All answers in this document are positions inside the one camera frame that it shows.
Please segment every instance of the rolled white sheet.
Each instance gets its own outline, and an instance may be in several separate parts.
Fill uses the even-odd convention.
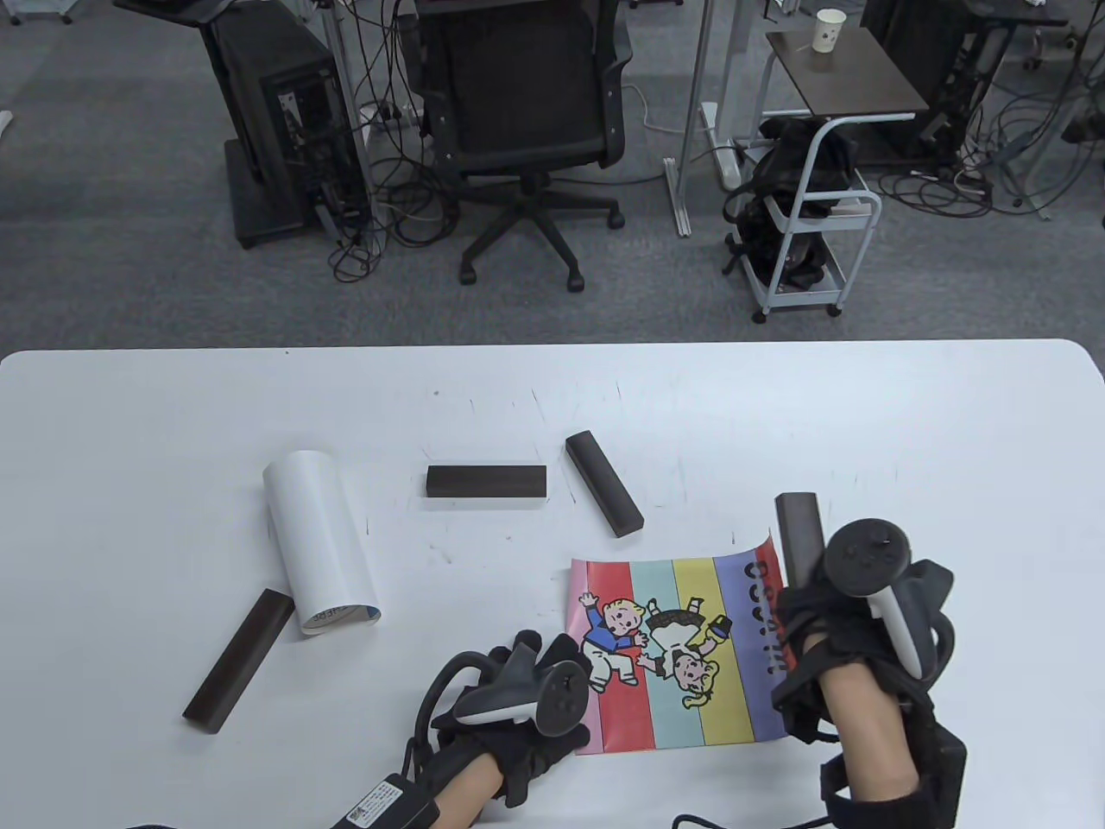
[[[292,452],[270,463],[263,478],[303,632],[379,619],[368,558],[335,460],[325,452]]]

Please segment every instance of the computer tower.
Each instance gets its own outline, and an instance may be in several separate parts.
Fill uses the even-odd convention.
[[[860,25],[929,106],[914,120],[864,130],[874,140],[857,136],[860,164],[954,166],[1015,24],[969,0],[867,0]]]
[[[330,51],[271,0],[234,3],[211,38],[238,109],[240,146],[228,145],[227,162],[239,241],[252,246],[317,223],[319,207],[338,221],[364,216],[365,180]]]

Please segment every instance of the cartoon boy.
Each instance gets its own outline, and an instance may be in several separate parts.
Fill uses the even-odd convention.
[[[733,622],[727,616],[718,616],[707,623],[702,604],[702,599],[692,598],[685,610],[661,610],[656,600],[650,599],[645,625],[663,654],[646,657],[642,653],[636,659],[641,668],[661,679],[674,678],[690,694],[683,697],[686,709],[705,705],[714,695],[718,664],[706,657],[718,644],[728,641],[733,632]]]
[[[630,599],[614,599],[599,612],[599,599],[594,594],[585,592],[579,604],[587,610],[591,629],[583,637],[583,655],[591,660],[591,688],[598,693],[607,690],[614,671],[627,685],[638,684],[636,667],[633,660],[619,651],[636,646],[644,648],[648,637],[641,632],[644,608]]]

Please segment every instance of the rolling cart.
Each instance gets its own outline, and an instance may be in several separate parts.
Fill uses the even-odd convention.
[[[878,224],[883,202],[878,193],[867,187],[859,171],[849,189],[810,191],[808,186],[818,149],[829,133],[845,124],[909,120],[928,107],[866,29],[842,30],[836,48],[829,54],[814,52],[810,48],[813,40],[812,30],[770,32],[767,39],[771,45],[771,53],[764,67],[759,93],[756,96],[751,129],[746,143],[748,161],[741,170],[743,180],[749,180],[755,165],[767,155],[774,144],[758,137],[759,126],[766,118],[813,116],[824,118],[824,123],[810,143],[790,212],[785,213],[774,197],[768,196],[765,199],[765,207],[782,234],[770,284],[764,285],[760,282],[747,255],[739,256],[740,266],[760,306],[760,309],[753,315],[753,322],[766,323],[772,308],[804,305],[823,306],[830,316],[840,316],[844,302],[855,284],[875,227]],[[776,61],[782,63],[791,83],[806,103],[806,108],[764,111],[771,70]],[[751,196],[748,193],[741,197],[737,204],[738,211],[749,198]],[[802,204],[811,201],[838,203],[830,216],[823,219],[803,218]],[[825,241],[828,255],[820,282],[809,291],[785,290],[780,285],[782,271],[794,237],[801,233],[832,231],[856,231],[863,234],[859,252],[848,270],[841,266],[832,245]],[[732,241],[730,248],[736,245],[735,240],[727,239],[727,241]]]

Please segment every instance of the colorful poster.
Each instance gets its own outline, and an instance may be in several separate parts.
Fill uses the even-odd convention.
[[[785,736],[771,690],[786,675],[770,537],[718,558],[571,563],[568,633],[591,661],[581,754]]]

